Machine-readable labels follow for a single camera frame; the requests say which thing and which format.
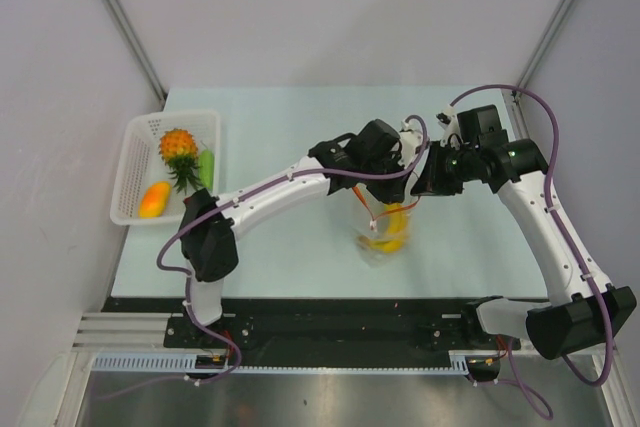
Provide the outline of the orange fake pineapple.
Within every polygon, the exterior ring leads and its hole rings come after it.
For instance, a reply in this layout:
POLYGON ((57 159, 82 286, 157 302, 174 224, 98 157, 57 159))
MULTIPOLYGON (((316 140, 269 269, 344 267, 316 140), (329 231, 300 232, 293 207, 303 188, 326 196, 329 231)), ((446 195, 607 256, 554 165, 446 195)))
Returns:
POLYGON ((166 131, 159 141, 159 154, 168 168, 177 192, 186 192, 188 187, 202 187, 198 175, 198 147, 193 135, 185 129, 166 131))

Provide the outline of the yellow fake banana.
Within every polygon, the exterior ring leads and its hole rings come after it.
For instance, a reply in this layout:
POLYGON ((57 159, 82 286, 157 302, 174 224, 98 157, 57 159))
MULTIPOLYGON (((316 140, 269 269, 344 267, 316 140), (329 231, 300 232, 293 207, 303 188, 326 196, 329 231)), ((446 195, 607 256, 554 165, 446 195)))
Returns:
POLYGON ((385 205, 383 211, 370 222, 371 233, 358 235, 357 244, 375 254, 400 251, 409 240, 410 214, 415 206, 415 203, 385 205))

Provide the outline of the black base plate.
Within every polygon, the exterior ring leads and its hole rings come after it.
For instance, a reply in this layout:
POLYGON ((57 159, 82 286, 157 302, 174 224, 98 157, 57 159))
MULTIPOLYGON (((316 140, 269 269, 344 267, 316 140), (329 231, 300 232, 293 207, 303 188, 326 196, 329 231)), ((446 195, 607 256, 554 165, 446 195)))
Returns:
POLYGON ((468 298, 226 298, 211 337, 177 298, 114 298, 109 313, 167 313, 163 344, 214 353, 232 340, 245 367, 386 369, 447 367, 454 350, 501 357, 506 335, 474 330, 468 298))

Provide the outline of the aluminium frame post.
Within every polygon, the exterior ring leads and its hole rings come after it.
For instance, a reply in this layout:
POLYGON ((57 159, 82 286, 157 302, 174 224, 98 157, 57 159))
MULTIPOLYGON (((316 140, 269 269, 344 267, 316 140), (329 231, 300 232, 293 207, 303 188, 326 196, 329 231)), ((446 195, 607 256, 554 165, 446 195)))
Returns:
POLYGON ((101 0, 114 26, 119 32, 125 46, 129 50, 134 62, 140 70, 145 82, 153 92, 155 98, 163 106, 168 93, 163 87, 160 77, 148 56, 148 53, 136 32, 121 0, 101 0))
POLYGON ((557 40, 560 32, 569 19, 579 0, 559 0, 553 13, 546 23, 542 34, 537 41, 531 55, 529 56, 521 74, 518 77, 516 86, 527 88, 532 78, 541 67, 543 61, 549 54, 553 44, 557 40))

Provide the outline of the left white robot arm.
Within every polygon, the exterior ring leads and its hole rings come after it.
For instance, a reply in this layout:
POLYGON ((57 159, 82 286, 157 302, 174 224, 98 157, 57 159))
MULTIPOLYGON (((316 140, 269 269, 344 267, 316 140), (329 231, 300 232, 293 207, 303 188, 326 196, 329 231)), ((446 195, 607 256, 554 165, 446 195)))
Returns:
POLYGON ((383 204, 402 202, 424 140, 424 133, 409 125, 396 130, 375 119, 357 134, 316 144, 261 183, 221 196, 204 189, 191 195, 180 225, 180 250, 189 271, 187 336, 202 347, 219 339, 224 279, 238 266, 237 243, 252 228, 296 205, 359 184, 383 204))

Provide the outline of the right aluminium frame post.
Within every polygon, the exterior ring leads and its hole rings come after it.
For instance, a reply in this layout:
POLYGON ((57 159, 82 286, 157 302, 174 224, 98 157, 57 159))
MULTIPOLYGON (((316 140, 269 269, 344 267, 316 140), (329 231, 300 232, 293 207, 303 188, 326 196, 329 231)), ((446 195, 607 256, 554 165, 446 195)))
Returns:
POLYGON ((579 0, 559 0, 553 13, 546 23, 542 34, 537 41, 531 55, 529 56, 521 74, 518 77, 516 86, 527 88, 532 78, 541 67, 543 61, 549 54, 553 44, 557 40, 560 32, 569 19, 579 0))

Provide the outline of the left aluminium frame post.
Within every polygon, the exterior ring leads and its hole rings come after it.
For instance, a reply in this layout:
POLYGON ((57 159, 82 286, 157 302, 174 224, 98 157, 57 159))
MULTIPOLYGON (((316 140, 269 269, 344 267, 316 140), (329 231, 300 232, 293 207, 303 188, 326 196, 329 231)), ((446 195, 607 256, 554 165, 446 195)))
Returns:
POLYGON ((136 32, 121 0, 101 0, 114 26, 119 32, 125 46, 129 50, 134 62, 140 70, 145 82, 153 92, 155 98, 163 106, 168 93, 163 87, 160 77, 148 56, 148 53, 136 32))

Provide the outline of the orange fake mango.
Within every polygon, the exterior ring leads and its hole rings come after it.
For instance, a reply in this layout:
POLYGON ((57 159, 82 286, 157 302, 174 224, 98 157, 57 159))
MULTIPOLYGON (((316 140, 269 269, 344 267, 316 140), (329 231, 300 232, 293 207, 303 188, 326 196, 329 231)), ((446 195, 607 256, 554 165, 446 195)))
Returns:
POLYGON ((140 218, 155 218, 163 214, 171 194, 171 186, 166 181, 156 182, 145 192, 139 208, 140 218))

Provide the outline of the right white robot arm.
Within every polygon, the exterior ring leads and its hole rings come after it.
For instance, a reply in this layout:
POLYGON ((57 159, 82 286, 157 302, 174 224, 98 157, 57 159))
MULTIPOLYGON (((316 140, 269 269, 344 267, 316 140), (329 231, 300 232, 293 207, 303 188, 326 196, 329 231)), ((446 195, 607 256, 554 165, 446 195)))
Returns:
POLYGON ((444 130, 431 144, 414 196, 453 196, 466 182, 489 186, 521 229, 541 270, 547 303, 490 297, 461 323, 463 340, 484 348, 497 334, 530 341, 548 360, 604 343, 637 306, 631 288, 616 287, 578 238, 557 198, 537 144, 511 140, 493 105, 437 116, 444 130))

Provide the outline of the clear zip top bag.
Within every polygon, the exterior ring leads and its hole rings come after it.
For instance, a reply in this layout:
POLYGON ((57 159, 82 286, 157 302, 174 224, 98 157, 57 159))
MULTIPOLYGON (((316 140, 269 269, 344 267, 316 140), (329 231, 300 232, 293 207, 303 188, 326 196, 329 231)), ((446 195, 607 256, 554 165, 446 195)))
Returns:
POLYGON ((391 261, 408 245, 411 238, 411 216, 419 198, 407 195, 403 202, 385 204, 365 187, 351 189, 350 231, 360 257, 371 268, 391 261))

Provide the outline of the white plastic basket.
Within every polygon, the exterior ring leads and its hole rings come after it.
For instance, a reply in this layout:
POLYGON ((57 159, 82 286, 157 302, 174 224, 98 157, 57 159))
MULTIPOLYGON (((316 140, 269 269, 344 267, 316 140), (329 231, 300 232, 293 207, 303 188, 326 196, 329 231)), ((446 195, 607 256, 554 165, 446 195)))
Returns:
POLYGON ((177 128, 192 134, 200 151, 221 153, 221 118, 214 110, 190 109, 157 112, 134 118, 126 127, 116 172, 110 208, 111 221, 121 226, 176 223, 184 215, 184 199, 194 190, 172 192, 163 213, 153 218, 139 216, 147 190, 157 182, 172 183, 170 171, 159 152, 161 137, 177 128))

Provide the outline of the green fake pepper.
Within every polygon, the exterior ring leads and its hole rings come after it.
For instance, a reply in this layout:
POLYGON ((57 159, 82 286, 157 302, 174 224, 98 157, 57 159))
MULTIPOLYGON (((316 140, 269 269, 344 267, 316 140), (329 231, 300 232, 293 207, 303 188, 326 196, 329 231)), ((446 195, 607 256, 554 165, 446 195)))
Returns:
POLYGON ((211 191, 214 184, 215 156, 206 144, 202 147, 198 158, 199 178, 203 187, 211 191))

